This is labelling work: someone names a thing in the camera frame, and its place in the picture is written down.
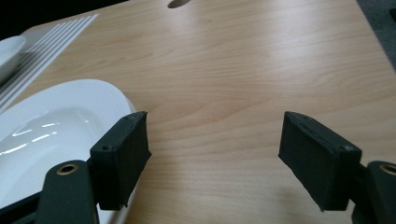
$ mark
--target white plate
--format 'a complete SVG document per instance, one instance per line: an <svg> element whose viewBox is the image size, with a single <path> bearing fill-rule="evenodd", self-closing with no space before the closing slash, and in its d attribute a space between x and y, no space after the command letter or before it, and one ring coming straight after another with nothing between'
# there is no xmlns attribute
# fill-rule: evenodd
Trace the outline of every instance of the white plate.
<svg viewBox="0 0 396 224"><path fill-rule="evenodd" d="M18 65L26 38L17 35L0 41L0 84L7 80Z"/></svg>
<svg viewBox="0 0 396 224"><path fill-rule="evenodd" d="M0 208L42 190L54 165L87 160L91 147L133 112L116 87L83 79L41 91L1 114ZM117 219L114 214L99 211L101 223Z"/></svg>

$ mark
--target wood grain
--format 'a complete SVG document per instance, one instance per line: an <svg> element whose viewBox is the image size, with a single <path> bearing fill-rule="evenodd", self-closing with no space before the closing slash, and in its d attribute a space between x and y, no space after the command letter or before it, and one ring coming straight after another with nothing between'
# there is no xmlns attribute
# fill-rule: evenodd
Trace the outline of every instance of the wood grain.
<svg viewBox="0 0 396 224"><path fill-rule="evenodd" d="M99 17L23 93L108 81L148 111L127 223L350 223L277 157L283 113L396 162L396 76L353 0L136 0Z"/></svg>

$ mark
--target brass insert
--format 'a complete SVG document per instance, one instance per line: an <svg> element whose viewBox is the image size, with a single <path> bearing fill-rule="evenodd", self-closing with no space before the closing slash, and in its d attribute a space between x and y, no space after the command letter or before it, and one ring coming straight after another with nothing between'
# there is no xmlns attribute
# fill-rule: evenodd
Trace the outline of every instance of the brass insert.
<svg viewBox="0 0 396 224"><path fill-rule="evenodd" d="M390 174L390 175L396 175L396 166L395 165L389 165L389 164L381 164L379 166L381 170L384 172Z"/></svg>
<svg viewBox="0 0 396 224"><path fill-rule="evenodd" d="M74 173L78 169L77 164L66 164L62 167L60 167L57 171L57 175L70 175Z"/></svg>

